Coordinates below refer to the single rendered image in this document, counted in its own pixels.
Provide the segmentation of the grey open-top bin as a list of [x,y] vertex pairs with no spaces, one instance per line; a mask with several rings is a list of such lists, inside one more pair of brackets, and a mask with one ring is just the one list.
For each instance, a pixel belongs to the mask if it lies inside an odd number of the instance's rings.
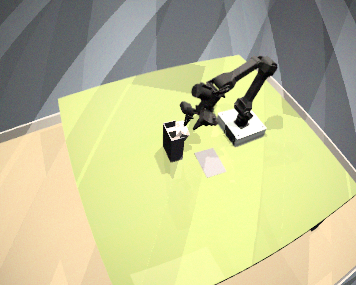
[[176,120],[163,123],[163,147],[170,163],[183,160],[185,137],[172,140],[167,128],[176,127]]

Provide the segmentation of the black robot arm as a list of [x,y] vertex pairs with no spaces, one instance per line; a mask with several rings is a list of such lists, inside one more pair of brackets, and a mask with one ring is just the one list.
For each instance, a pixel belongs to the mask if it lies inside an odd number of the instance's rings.
[[[259,69],[258,69],[259,68]],[[223,97],[226,98],[225,93],[230,92],[235,84],[244,78],[246,75],[258,69],[257,76],[250,84],[249,89],[246,91],[245,96],[237,98],[234,103],[234,109],[238,115],[233,123],[235,123],[240,129],[250,125],[249,121],[253,118],[253,114],[250,112],[252,109],[253,101],[259,90],[262,88],[267,77],[271,77],[277,70],[278,66],[268,56],[253,56],[250,60],[243,63],[240,67],[235,68],[232,72],[225,72],[217,75],[215,78],[209,80],[205,84],[200,82],[192,88],[192,96],[203,99],[211,105],[216,105],[218,101]],[[214,85],[213,85],[214,84]],[[215,87],[217,86],[217,89]],[[213,110],[208,110],[208,106],[200,108],[197,113],[199,114],[199,123],[205,125],[215,125],[217,119],[212,115]]]

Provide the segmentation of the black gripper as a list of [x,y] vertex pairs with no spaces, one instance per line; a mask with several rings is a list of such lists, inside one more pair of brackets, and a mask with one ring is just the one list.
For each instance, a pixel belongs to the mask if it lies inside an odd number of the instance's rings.
[[[189,123],[189,121],[191,119],[194,119],[194,117],[193,117],[194,114],[197,114],[197,115],[200,114],[200,113],[199,114],[197,113],[197,111],[200,108],[202,108],[204,106],[205,107],[208,106],[208,108],[207,108],[208,110],[214,110],[214,105],[209,104],[209,102],[207,102],[207,101],[205,101],[203,99],[201,99],[201,100],[202,101],[198,105],[197,104],[195,105],[196,108],[192,108],[191,103],[188,103],[186,101],[182,101],[179,104],[179,106],[180,106],[180,108],[182,110],[182,113],[185,114],[185,120],[184,120],[184,124],[183,124],[184,127]],[[217,117],[216,117],[216,115],[214,113],[212,115],[217,119]],[[216,122],[216,124],[214,126],[216,126],[217,124],[218,124],[218,119],[217,119],[217,122]],[[203,124],[200,124],[199,123],[199,119],[198,119],[197,122],[195,123],[194,127],[193,127],[193,130],[201,127],[202,125]]]

